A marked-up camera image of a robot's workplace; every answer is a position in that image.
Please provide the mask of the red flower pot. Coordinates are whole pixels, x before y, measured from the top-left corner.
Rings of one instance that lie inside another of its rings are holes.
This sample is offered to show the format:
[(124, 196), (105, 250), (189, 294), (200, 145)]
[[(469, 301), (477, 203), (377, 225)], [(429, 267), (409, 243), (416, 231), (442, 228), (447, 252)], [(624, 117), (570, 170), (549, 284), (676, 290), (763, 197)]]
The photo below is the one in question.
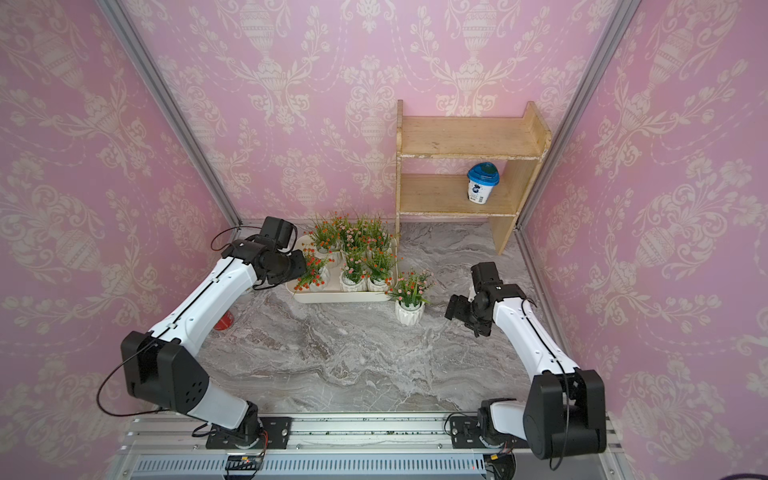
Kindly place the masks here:
[(303, 253), (306, 261), (306, 271), (298, 278), (293, 290), (296, 293), (324, 290), (329, 283), (329, 264), (332, 263), (332, 260), (326, 257), (318, 257), (314, 249), (305, 248)]

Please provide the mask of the orange flower pot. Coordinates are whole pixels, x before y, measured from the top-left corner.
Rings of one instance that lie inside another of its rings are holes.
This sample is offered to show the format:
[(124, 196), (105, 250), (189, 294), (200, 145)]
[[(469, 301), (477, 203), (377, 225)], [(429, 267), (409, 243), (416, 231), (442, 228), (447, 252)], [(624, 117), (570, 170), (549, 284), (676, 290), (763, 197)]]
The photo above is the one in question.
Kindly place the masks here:
[(386, 292), (393, 281), (397, 256), (390, 250), (373, 250), (366, 259), (368, 290)]
[(317, 217), (307, 232), (314, 255), (319, 259), (338, 262), (340, 259), (340, 236), (332, 220)]

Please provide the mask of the pink flower pot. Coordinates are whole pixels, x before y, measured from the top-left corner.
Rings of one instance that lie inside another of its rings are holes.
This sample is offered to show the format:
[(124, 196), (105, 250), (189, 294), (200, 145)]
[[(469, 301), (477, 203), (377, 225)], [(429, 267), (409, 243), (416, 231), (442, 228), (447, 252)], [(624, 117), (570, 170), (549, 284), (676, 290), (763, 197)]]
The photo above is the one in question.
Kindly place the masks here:
[(353, 249), (343, 253), (341, 264), (340, 285), (345, 293), (362, 292), (366, 283), (366, 253), (361, 249)]
[(390, 283), (386, 294), (395, 304), (395, 316), (404, 326), (417, 325), (428, 301), (426, 293), (432, 286), (432, 275), (427, 270), (399, 274)]
[(365, 252), (368, 248), (368, 220), (366, 217), (351, 219), (348, 215), (334, 218), (334, 226), (344, 253)]

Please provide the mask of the potted plant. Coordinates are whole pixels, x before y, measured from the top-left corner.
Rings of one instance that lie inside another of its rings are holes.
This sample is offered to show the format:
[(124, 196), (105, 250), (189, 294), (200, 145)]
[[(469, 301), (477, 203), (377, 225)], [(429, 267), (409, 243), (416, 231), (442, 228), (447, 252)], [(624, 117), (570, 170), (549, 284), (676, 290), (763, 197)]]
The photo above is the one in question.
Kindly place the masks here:
[(388, 222), (381, 217), (371, 217), (363, 221), (364, 240), (372, 253), (387, 252), (392, 248), (393, 234)]

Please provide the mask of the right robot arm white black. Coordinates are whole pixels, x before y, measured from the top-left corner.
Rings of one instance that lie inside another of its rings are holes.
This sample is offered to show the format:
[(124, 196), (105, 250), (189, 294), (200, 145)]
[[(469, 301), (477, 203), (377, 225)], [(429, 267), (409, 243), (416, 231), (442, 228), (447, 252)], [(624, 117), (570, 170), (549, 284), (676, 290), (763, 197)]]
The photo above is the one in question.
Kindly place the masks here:
[(473, 298), (453, 295), (445, 317), (476, 336), (497, 327), (510, 341), (530, 379), (525, 402), (485, 400), (477, 411), (488, 444), (516, 437), (541, 460), (598, 454), (607, 447), (605, 384), (581, 368), (546, 332), (532, 302), (513, 287), (493, 287)]

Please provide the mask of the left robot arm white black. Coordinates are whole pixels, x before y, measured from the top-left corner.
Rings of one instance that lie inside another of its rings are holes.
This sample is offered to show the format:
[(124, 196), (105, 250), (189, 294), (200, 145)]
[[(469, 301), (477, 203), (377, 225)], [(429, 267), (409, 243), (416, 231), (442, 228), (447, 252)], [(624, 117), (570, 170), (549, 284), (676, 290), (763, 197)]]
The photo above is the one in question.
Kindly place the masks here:
[(253, 287), (274, 287), (306, 272), (302, 251), (273, 240), (237, 240), (195, 290), (146, 333), (121, 342), (127, 392), (157, 407), (211, 424), (239, 447), (263, 436), (258, 406), (221, 389), (197, 360), (214, 326)]

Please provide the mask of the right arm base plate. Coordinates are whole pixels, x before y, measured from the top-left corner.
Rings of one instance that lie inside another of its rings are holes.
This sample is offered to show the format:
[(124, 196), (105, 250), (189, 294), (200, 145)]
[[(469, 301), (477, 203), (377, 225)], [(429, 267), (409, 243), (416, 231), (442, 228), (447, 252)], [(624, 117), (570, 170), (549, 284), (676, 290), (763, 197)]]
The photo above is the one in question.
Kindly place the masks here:
[(483, 433), (476, 415), (453, 412), (445, 418), (443, 430), (454, 449), (509, 451), (529, 447), (525, 440), (512, 435)]

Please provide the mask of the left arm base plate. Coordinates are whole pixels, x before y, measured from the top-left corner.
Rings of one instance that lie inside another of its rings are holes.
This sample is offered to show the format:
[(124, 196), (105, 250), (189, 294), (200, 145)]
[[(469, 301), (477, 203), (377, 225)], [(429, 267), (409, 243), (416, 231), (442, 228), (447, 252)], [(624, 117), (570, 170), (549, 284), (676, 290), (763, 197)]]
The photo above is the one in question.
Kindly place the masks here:
[(258, 450), (264, 448), (285, 450), (291, 435), (292, 417), (267, 416), (260, 418), (262, 432), (252, 440), (238, 439), (233, 433), (226, 432), (218, 426), (212, 428), (207, 437), (205, 447), (207, 450)]

